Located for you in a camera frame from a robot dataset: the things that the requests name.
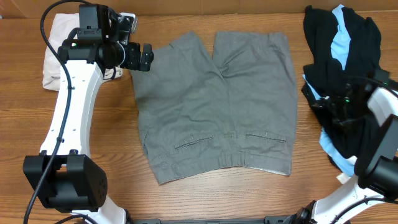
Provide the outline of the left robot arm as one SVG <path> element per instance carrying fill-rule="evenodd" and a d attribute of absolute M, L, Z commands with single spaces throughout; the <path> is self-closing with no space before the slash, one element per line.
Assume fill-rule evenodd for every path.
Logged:
<path fill-rule="evenodd" d="M 60 63 L 60 89 L 45 141 L 26 156 L 23 172 L 45 208 L 87 223 L 131 223 L 129 212 L 108 196 L 105 171 L 90 156 L 90 127 L 105 71 L 147 72 L 154 59 L 150 44 L 129 40 L 137 26 L 133 13 L 79 2 L 79 25 L 53 49 Z"/>

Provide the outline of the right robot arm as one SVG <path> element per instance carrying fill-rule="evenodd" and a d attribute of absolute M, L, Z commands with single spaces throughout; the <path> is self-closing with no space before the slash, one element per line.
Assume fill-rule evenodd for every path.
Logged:
<path fill-rule="evenodd" d="M 356 157 L 353 176 L 301 208 L 292 223 L 346 223 L 375 203 L 397 203 L 397 82 L 385 70 L 305 73 L 302 92 L 334 147 Z"/>

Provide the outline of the grey shorts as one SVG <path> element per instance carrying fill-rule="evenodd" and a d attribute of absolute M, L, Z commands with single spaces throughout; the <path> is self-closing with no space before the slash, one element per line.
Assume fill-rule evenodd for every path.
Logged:
<path fill-rule="evenodd" d="M 297 82 L 283 33 L 193 32 L 131 72 L 142 148 L 158 183 L 247 167 L 290 175 Z"/>

